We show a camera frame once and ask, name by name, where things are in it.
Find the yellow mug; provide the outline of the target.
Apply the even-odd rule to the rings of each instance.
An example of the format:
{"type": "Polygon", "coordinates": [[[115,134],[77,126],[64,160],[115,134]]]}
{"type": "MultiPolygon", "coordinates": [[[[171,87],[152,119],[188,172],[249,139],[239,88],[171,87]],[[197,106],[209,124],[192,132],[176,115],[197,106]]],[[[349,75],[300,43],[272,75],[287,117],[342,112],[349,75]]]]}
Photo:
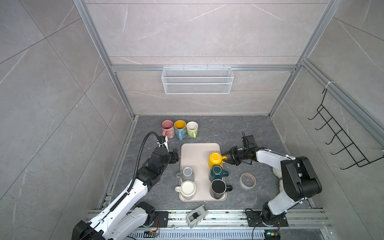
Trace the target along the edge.
{"type": "Polygon", "coordinates": [[[218,152],[213,152],[209,156],[209,168],[212,168],[213,166],[221,166],[224,160],[227,160],[228,158],[226,156],[222,156],[218,152]]]}

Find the dark green mug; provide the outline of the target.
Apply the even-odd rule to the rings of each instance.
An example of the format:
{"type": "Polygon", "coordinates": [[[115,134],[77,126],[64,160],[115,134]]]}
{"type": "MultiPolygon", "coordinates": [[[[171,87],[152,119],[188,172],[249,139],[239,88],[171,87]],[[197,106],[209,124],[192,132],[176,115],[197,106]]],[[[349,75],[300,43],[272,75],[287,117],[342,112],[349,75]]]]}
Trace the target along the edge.
{"type": "Polygon", "coordinates": [[[225,171],[221,166],[214,165],[209,173],[209,180],[212,182],[215,179],[222,180],[225,177],[229,176],[229,172],[225,171]]]}

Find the pink patterned mug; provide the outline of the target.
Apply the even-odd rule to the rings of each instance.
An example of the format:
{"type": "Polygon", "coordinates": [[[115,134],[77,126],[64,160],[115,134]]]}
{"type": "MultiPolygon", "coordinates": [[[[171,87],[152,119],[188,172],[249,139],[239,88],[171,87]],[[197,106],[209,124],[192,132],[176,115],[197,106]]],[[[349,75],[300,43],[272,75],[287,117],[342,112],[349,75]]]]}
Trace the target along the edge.
{"type": "Polygon", "coordinates": [[[162,127],[162,135],[171,139],[175,136],[174,123],[171,120],[164,120],[161,124],[162,127]]]}

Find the black mug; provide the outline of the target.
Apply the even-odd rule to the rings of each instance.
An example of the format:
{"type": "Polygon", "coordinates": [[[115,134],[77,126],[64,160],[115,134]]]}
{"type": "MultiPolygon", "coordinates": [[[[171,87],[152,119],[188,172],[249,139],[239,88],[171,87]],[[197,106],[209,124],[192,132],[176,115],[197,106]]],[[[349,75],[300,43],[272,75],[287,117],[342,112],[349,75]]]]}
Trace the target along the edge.
{"type": "Polygon", "coordinates": [[[210,194],[216,200],[220,199],[226,192],[232,190],[233,186],[227,185],[222,179],[214,179],[211,182],[210,194]]]}

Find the blue butterfly mug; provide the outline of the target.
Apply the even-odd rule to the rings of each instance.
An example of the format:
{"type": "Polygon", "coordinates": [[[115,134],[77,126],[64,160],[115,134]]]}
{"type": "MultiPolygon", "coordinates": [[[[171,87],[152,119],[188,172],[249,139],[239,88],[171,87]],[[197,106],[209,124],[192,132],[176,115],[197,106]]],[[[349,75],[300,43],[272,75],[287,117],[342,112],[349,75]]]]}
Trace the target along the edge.
{"type": "Polygon", "coordinates": [[[176,137],[182,141],[186,135],[187,135],[187,129],[186,129],[186,122],[183,120],[178,120],[174,123],[174,128],[175,128],[175,135],[176,137]]]}

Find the light green mug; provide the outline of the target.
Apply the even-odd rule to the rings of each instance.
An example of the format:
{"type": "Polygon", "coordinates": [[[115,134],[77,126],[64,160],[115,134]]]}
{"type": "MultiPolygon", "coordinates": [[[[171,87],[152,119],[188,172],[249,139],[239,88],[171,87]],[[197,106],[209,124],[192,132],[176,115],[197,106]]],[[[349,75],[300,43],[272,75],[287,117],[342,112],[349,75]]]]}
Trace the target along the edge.
{"type": "Polygon", "coordinates": [[[198,135],[199,125],[197,122],[191,121],[187,125],[187,134],[190,138],[195,139],[198,135]]]}

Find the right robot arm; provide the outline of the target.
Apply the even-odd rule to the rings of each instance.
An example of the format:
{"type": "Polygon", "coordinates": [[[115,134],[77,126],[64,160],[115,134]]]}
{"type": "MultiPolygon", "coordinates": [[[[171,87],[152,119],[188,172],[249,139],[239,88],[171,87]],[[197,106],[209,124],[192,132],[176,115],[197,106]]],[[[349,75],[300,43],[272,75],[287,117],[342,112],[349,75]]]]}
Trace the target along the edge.
{"type": "Polygon", "coordinates": [[[235,146],[222,153],[228,158],[226,163],[238,166],[250,160],[249,165],[254,161],[281,173],[281,192],[263,205],[261,221],[265,226],[272,227],[285,217],[288,210],[322,192],[320,180],[307,157],[293,157],[260,148],[253,135],[242,136],[242,142],[242,148],[235,146]]]}

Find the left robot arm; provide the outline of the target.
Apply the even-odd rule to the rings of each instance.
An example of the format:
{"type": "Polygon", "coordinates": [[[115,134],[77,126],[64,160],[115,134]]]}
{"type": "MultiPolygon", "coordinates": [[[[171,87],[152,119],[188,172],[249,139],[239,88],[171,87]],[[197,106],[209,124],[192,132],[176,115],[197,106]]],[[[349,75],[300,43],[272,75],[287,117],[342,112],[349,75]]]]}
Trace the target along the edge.
{"type": "Polygon", "coordinates": [[[139,202],[159,182],[169,164],[179,161],[178,150],[170,151],[168,138],[149,132],[145,136],[137,158],[134,176],[127,187],[101,213],[89,222],[79,221],[73,229],[73,240],[123,240],[138,227],[149,227],[155,221],[155,208],[139,202]],[[139,167],[145,143],[154,135],[159,146],[142,167],[139,167]]]}

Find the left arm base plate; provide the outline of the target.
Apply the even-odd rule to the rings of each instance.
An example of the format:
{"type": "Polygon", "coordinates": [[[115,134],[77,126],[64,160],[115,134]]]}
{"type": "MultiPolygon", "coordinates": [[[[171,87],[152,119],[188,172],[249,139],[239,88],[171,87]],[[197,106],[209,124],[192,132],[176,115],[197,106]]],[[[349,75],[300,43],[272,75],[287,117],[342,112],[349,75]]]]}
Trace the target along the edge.
{"type": "Polygon", "coordinates": [[[143,224],[143,227],[166,228],[168,226],[168,221],[169,221],[168,211],[156,211],[148,215],[146,222],[143,224]]]}

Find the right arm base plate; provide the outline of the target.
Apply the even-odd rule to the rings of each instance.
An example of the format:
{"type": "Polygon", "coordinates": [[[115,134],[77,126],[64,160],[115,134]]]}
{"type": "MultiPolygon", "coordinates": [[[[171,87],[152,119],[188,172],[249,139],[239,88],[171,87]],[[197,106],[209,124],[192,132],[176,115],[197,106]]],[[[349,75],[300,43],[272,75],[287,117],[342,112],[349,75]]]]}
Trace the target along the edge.
{"type": "Polygon", "coordinates": [[[261,211],[245,211],[249,227],[288,227],[285,214],[265,220],[261,211]]]}

